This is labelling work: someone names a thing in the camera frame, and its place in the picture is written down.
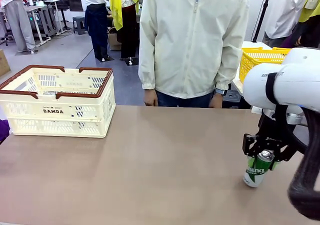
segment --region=jacket sleeve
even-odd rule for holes
[[[240,0],[228,29],[223,36],[221,65],[215,77],[216,88],[228,90],[236,77],[242,57],[242,44],[245,39],[249,20],[249,0]]]
[[[157,1],[143,0],[140,18],[139,77],[143,89],[154,89],[155,40],[158,32]]]

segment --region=basket handle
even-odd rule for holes
[[[80,67],[79,73],[82,73],[82,71],[112,71],[112,69],[105,67]]]
[[[279,51],[279,50],[280,50],[280,51],[281,51],[281,50],[286,50],[286,51],[287,51],[287,50],[288,50],[288,48],[283,48],[283,47],[274,47],[274,48],[272,48],[272,50],[278,50],[278,51]]]
[[[99,87],[99,90],[96,94],[85,94],[85,93],[69,93],[69,92],[58,92],[55,95],[55,99],[59,99],[61,97],[71,97],[71,98],[91,98],[91,99],[97,99],[100,98],[103,91],[105,90],[107,83],[110,79],[110,77],[113,74],[113,70],[111,68],[100,68],[100,67],[81,67],[79,68],[79,73],[82,71],[108,71],[102,85]]]
[[[0,85],[0,94],[16,94],[16,95],[29,95],[34,97],[35,99],[39,99],[37,96],[37,92],[35,91],[15,91],[15,90],[2,90],[3,88],[5,88],[9,83],[11,83],[13,80],[15,80],[17,77],[21,76],[22,74],[24,74],[25,72],[27,72],[30,69],[34,69],[34,68],[39,68],[39,69],[59,69],[62,72],[66,72],[65,71],[65,67],[64,66],[45,66],[45,65],[29,65],[26,66],[24,69],[22,69],[21,71],[17,72],[15,75],[13,75],[12,77],[10,77],[9,79],[7,79],[6,81],[4,81],[1,85]]]

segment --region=gray floor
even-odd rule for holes
[[[99,62],[95,58],[94,51],[91,51],[79,64],[78,68],[94,67],[113,69],[116,104],[144,105],[144,91],[138,76],[138,66],[127,66],[124,61],[120,61],[120,51],[110,51],[109,55],[114,59],[113,61]]]
[[[91,38],[88,34],[77,35],[72,32],[63,33],[37,48],[36,54],[22,55],[17,52],[14,42],[0,45],[11,68],[11,72],[0,76],[0,83],[29,65],[63,66],[76,68],[92,50]]]

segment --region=cardboard box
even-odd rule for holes
[[[10,72],[10,66],[4,51],[0,49],[0,76],[5,75],[8,72]]]
[[[108,34],[109,45],[111,50],[120,51],[121,50],[121,42],[117,41],[117,34],[116,33],[109,33]]]

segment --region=yellow plastic basket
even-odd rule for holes
[[[281,64],[291,49],[275,47],[272,50],[266,50],[262,47],[255,47],[243,48],[242,50],[239,79],[243,83],[248,72],[254,66],[262,63]]]

